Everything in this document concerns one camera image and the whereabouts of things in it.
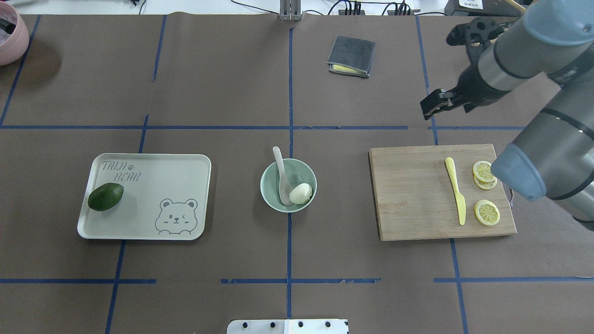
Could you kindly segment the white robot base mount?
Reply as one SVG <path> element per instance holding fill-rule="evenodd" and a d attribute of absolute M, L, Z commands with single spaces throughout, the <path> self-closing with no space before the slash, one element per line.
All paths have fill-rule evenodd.
<path fill-rule="evenodd" d="M 348 334 L 346 319 L 261 319 L 235 320 L 227 334 Z"/>

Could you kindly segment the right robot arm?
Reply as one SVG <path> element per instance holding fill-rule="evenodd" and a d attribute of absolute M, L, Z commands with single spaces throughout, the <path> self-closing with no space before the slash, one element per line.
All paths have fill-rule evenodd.
<path fill-rule="evenodd" d="M 436 89 L 421 102 L 426 120 L 463 107 L 488 106 L 533 78 L 547 79 L 548 93 L 520 134 L 492 165 L 513 192 L 548 198 L 587 230 L 593 229 L 593 2 L 534 1 L 517 19 L 473 17 L 446 38 L 466 48 L 469 65 L 451 89 Z"/>

